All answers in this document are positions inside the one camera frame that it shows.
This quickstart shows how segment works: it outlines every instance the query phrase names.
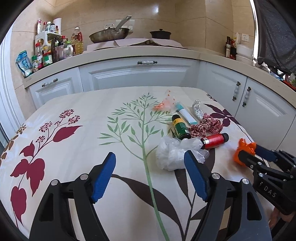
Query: checkered ribbon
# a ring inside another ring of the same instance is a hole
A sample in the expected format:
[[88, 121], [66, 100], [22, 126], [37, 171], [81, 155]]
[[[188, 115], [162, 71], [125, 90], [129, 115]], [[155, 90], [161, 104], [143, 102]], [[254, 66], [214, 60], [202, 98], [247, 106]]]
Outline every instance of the checkered ribbon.
[[213, 134], [218, 134], [222, 131], [222, 128], [223, 126], [221, 125], [220, 120], [214, 119], [205, 113], [199, 124], [191, 125], [188, 130], [190, 131], [191, 137], [206, 137], [206, 131], [209, 131]]

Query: floral tablecloth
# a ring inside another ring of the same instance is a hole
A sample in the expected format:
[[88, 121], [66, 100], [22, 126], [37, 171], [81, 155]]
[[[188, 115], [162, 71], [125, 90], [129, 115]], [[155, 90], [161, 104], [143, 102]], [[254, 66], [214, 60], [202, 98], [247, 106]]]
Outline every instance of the floral tablecloth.
[[[101, 164], [112, 151], [116, 167], [106, 192], [94, 206], [109, 239], [131, 241], [190, 240], [206, 205], [185, 171], [157, 168], [155, 149], [171, 135], [169, 112], [152, 107], [164, 99], [167, 87], [125, 87], [67, 95], [48, 101], [17, 131], [1, 155], [0, 199], [20, 231], [29, 237], [39, 202], [53, 179], [75, 180]], [[223, 123], [229, 141], [210, 151], [205, 161], [225, 179], [252, 181], [252, 172], [232, 156], [238, 140], [251, 137], [218, 102], [196, 88], [170, 87], [190, 108]], [[272, 205], [265, 202], [267, 213]], [[85, 240], [75, 204], [69, 201], [74, 229]], [[227, 220], [221, 225], [225, 228]]]

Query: drawer handle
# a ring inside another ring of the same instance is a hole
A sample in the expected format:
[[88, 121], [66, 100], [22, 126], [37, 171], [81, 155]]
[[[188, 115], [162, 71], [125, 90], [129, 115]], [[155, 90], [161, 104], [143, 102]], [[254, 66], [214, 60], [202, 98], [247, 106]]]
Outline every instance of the drawer handle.
[[248, 102], [248, 99], [250, 97], [250, 90], [251, 90], [251, 87], [248, 86], [248, 89], [247, 89], [247, 92], [246, 94], [244, 95], [244, 101], [242, 103], [242, 107], [245, 107], [247, 105], [247, 102]]
[[157, 61], [139, 61], [138, 64], [157, 64]]
[[238, 81], [234, 90], [234, 94], [232, 97], [232, 100], [235, 101], [237, 99], [237, 94], [239, 93], [239, 86], [241, 85], [241, 83]]
[[44, 83], [43, 85], [41, 85], [42, 87], [45, 87], [45, 86], [48, 86], [48, 85], [51, 85], [51, 84], [53, 84], [53, 83], [55, 83], [55, 82], [57, 82], [58, 81], [58, 79], [55, 79], [55, 80], [53, 80], [53, 81], [51, 81], [51, 82], [49, 82], [49, 83]]

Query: white cabinet door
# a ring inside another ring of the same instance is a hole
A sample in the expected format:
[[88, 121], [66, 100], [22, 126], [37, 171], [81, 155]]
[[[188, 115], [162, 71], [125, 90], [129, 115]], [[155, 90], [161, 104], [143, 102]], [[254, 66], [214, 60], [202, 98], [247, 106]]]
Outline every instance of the white cabinet door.
[[287, 135], [279, 145], [278, 150], [284, 150], [293, 156], [296, 156], [296, 118], [294, 119]]
[[127, 86], [196, 87], [199, 61], [169, 57], [133, 57], [80, 67], [84, 91]]
[[243, 96], [247, 77], [216, 64], [200, 62], [197, 88], [217, 100], [235, 116]]
[[83, 92], [79, 68], [54, 74], [31, 85], [29, 89], [37, 109], [55, 97]]
[[276, 150], [295, 115], [295, 108], [287, 101], [248, 78], [235, 118], [255, 142], [269, 150]]

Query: human hand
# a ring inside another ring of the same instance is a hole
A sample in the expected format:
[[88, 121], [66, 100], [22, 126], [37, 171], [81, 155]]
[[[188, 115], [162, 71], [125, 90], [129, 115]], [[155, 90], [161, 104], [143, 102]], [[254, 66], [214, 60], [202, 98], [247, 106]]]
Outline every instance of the human hand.
[[292, 218], [294, 217], [294, 214], [295, 214], [295, 212], [292, 212], [289, 215], [284, 215], [275, 207], [274, 211], [272, 212], [271, 217], [270, 217], [269, 227], [273, 228], [276, 225], [279, 216], [285, 222], [291, 222]]

